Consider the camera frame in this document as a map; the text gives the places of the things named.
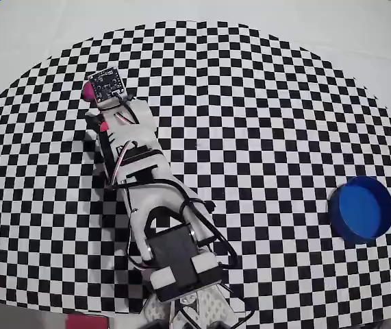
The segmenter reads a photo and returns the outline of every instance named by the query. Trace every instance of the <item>wire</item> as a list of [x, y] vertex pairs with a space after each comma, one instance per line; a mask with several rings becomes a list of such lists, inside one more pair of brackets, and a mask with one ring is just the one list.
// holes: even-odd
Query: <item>wire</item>
[[119, 99], [119, 103], [120, 103], [121, 105], [123, 105], [124, 108], [127, 109], [128, 113], [130, 113], [131, 117], [133, 118], [134, 123], [139, 124], [139, 120], [138, 120], [137, 116], [134, 114], [134, 111], [131, 109], [131, 107], [128, 105], [128, 103], [127, 103], [126, 101], [124, 101], [124, 99], [122, 98], [122, 96], [119, 95], [118, 92], [113, 93], [113, 95], [116, 96], [117, 99]]
[[129, 195], [129, 189], [126, 188], [125, 192], [127, 193], [128, 208], [129, 208], [129, 213], [130, 213], [130, 216], [131, 216], [131, 213], [133, 212], [133, 207], [131, 206], [131, 197]]
[[128, 122], [130, 125], [133, 125], [133, 124], [134, 124], [133, 121], [131, 121], [131, 120], [128, 119], [127, 117], [124, 117], [124, 116], [123, 116], [121, 113], [119, 113], [119, 112], [116, 112], [116, 113], [114, 114], [114, 116], [115, 116], [116, 118], [118, 118], [118, 119], [121, 119], [121, 120], [124, 120], [124, 121]]
[[186, 208], [186, 206], [189, 204], [189, 202], [198, 202], [200, 204], [204, 204], [204, 201], [201, 199], [198, 199], [196, 197], [191, 197], [190, 199], [185, 199], [181, 203], [180, 210], [179, 210], [179, 215], [180, 217], [183, 217], [183, 210]]
[[194, 326], [195, 329], [201, 329], [201, 327], [198, 325], [198, 323], [195, 322], [194, 319], [191, 318], [188, 313], [186, 313], [186, 311], [184, 310], [184, 306], [182, 306], [180, 308], [180, 312], [190, 322], [190, 324], [192, 324]]
[[114, 108], [119, 108], [121, 105], [115, 105], [115, 106], [110, 106], [109, 108], [100, 108], [99, 110], [101, 112], [105, 112], [105, 111], [108, 111], [108, 110], [113, 110]]
[[[165, 178], [155, 178], [151, 180], [150, 182], [132, 182], [132, 183], [126, 183], [126, 184], [119, 184], [119, 188], [131, 188], [131, 187], [137, 187], [137, 186], [144, 186], [149, 184], [167, 184], [175, 187], [183, 196], [185, 200], [189, 200], [189, 195], [185, 191], [185, 189], [177, 182], [173, 180], [168, 180]], [[205, 227], [212, 232], [212, 234], [221, 242], [225, 244], [225, 247], [227, 251], [229, 252], [231, 256], [231, 262], [229, 264], [223, 264], [219, 263], [219, 267], [223, 269], [235, 269], [238, 266], [238, 255], [235, 251], [235, 249], [231, 246], [230, 242], [227, 241], [227, 239], [221, 234], [220, 231], [212, 224], [210, 221], [208, 221], [203, 214], [199, 212], [197, 207], [195, 207], [194, 202], [192, 201], [186, 201], [188, 202], [188, 207], [191, 209], [191, 211], [194, 213], [194, 215], [200, 220], [201, 223], [204, 224]]]
[[113, 186], [115, 181], [116, 181], [116, 177], [118, 175], [118, 171], [119, 171], [119, 168], [121, 167], [121, 164], [122, 164], [122, 161], [124, 159], [124, 156], [125, 156], [125, 153], [127, 153], [127, 150], [128, 150], [128, 145], [130, 143], [133, 143], [134, 146], [137, 147], [137, 142], [136, 141], [127, 141], [124, 146], [122, 147], [122, 151], [121, 153], [119, 154], [119, 157], [118, 157], [118, 161], [116, 162], [116, 166], [114, 168], [114, 171], [113, 171], [113, 175], [112, 175], [112, 180], [110, 181], [110, 185]]
[[240, 300], [242, 300], [242, 302], [244, 303], [245, 306], [247, 306], [248, 308], [251, 309], [250, 313], [242, 318], [240, 321], [236, 322], [230, 329], [236, 329], [237, 327], [239, 327], [241, 324], [243, 324], [244, 322], [247, 322], [254, 314], [255, 314], [255, 310], [253, 309], [253, 307], [251, 307], [249, 305], [248, 302], [245, 301], [244, 299], [244, 296], [241, 296], [241, 295], [238, 295], [235, 291], [231, 290], [228, 286], [225, 285], [225, 283], [221, 282], [220, 283], [220, 286], [222, 286], [225, 290], [227, 290], [228, 292], [230, 292], [231, 295], [235, 295], [237, 298], [239, 298]]
[[130, 263], [133, 264], [133, 266], [140, 271], [144, 271], [146, 269], [159, 269], [158, 266], [143, 265], [141, 263], [138, 263], [129, 255], [129, 246], [131, 245], [131, 228], [130, 227], [131, 227], [131, 214], [130, 214], [130, 217], [128, 218], [129, 236], [128, 236], [128, 242], [125, 246], [125, 255], [128, 258], [128, 260], [130, 261]]

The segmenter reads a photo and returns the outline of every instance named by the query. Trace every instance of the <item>pink object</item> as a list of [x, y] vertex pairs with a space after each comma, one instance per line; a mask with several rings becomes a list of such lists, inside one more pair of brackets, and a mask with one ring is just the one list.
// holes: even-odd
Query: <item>pink object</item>
[[87, 81], [86, 84], [84, 84], [82, 95], [85, 101], [88, 102], [94, 101], [94, 91], [90, 81]]
[[101, 127], [99, 128], [101, 132], [106, 132], [108, 130], [108, 123], [105, 121], [101, 124]]
[[108, 318], [94, 315], [69, 314], [66, 329], [108, 329]]

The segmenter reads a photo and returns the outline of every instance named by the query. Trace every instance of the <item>black circuit board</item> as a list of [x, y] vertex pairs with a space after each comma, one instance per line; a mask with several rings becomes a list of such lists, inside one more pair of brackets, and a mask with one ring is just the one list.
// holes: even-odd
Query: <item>black circuit board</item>
[[98, 103], [112, 98], [112, 93], [115, 91], [123, 91], [121, 77], [119, 77], [118, 70], [114, 67], [93, 75], [90, 78], [90, 83]]

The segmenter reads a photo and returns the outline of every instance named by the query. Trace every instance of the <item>checkered pattern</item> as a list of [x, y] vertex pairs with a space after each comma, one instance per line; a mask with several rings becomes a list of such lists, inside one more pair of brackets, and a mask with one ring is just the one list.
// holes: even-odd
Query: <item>checkered pattern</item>
[[[249, 326], [391, 317], [391, 228], [354, 246], [326, 216], [330, 193], [355, 175], [391, 193], [387, 110], [317, 55], [221, 22], [109, 32], [0, 95], [1, 303], [135, 312], [148, 296], [123, 257], [124, 205], [104, 189], [80, 100], [85, 76], [108, 66], [147, 99], [176, 177], [215, 202], [215, 224], [241, 260], [225, 282], [257, 308]], [[227, 261], [221, 245], [214, 251]]]

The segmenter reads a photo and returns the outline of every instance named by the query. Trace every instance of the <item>blue cup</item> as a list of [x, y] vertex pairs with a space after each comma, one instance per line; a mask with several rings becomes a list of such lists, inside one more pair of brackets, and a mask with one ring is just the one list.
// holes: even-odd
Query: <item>blue cup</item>
[[376, 179], [357, 176], [333, 192], [329, 218], [346, 242], [366, 243], [390, 228], [391, 195]]

